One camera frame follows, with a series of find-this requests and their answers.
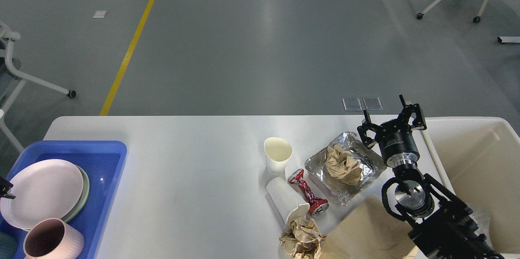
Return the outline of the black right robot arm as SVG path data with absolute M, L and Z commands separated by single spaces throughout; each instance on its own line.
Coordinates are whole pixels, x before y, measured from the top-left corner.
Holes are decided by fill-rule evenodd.
M 408 237 L 429 259 L 501 259 L 486 235 L 476 233 L 473 209 L 433 176 L 420 172 L 412 132 L 424 131 L 427 124 L 418 103 L 399 98 L 402 110 L 396 118 L 375 124 L 364 110 L 364 121 L 357 128 L 363 145 L 377 145 L 394 174 L 381 190 L 385 211 L 411 226 Z

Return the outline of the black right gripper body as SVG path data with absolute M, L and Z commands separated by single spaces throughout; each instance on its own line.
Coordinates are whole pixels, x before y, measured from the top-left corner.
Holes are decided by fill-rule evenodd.
M 413 127 L 398 119 L 382 123 L 376 133 L 376 141 L 382 154 L 383 162 L 389 168 L 403 164 L 416 164 L 420 154 L 414 137 Z

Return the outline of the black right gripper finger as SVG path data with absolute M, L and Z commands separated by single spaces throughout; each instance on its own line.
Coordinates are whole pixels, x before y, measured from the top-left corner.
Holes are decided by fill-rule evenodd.
M 407 104 L 403 95 L 399 95 L 402 110 L 398 114 L 397 120 L 405 131 L 425 131 L 427 124 L 423 116 L 421 106 L 416 104 Z
M 357 127 L 358 135 L 365 147 L 373 148 L 373 146 L 378 143 L 379 134 L 383 131 L 383 127 L 371 121 L 370 114 L 367 110 L 363 110 L 363 114 L 364 120 L 362 124 Z M 375 136 L 369 137 L 369 135 L 367 135 L 368 131 L 375 133 Z

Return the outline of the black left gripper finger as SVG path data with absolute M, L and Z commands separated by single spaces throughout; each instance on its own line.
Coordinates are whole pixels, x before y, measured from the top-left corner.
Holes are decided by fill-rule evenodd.
M 12 195 L 9 191 L 12 189 L 13 184 L 7 181 L 5 178 L 0 177 L 0 197 L 15 199 L 15 195 Z

